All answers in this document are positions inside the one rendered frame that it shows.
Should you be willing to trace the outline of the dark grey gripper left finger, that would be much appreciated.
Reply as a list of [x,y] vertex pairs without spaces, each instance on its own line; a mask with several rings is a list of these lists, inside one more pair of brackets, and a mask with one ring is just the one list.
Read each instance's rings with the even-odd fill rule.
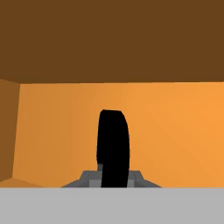
[[96,171],[84,171],[79,179],[67,184],[66,187],[100,187],[102,185],[102,167],[103,164],[98,164]]

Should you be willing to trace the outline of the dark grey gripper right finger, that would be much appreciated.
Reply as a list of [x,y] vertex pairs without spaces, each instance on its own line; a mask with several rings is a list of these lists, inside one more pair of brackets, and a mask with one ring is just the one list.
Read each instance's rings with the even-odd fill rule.
[[144,179],[144,176],[140,171],[129,171],[128,187],[144,188],[144,187],[159,187],[159,185],[150,182],[147,179]]

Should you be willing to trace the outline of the black kettle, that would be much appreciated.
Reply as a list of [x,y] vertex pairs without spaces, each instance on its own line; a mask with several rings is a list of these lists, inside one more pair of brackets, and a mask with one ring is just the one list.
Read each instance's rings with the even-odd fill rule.
[[102,188],[126,188],[130,170],[130,135],[120,110],[103,109],[99,116],[96,159]]

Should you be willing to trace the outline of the orange wooden cabinet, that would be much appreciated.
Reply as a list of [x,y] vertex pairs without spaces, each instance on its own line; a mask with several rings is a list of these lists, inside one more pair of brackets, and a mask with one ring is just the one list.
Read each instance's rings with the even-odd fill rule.
[[0,0],[0,187],[95,169],[103,109],[149,181],[224,187],[224,0]]

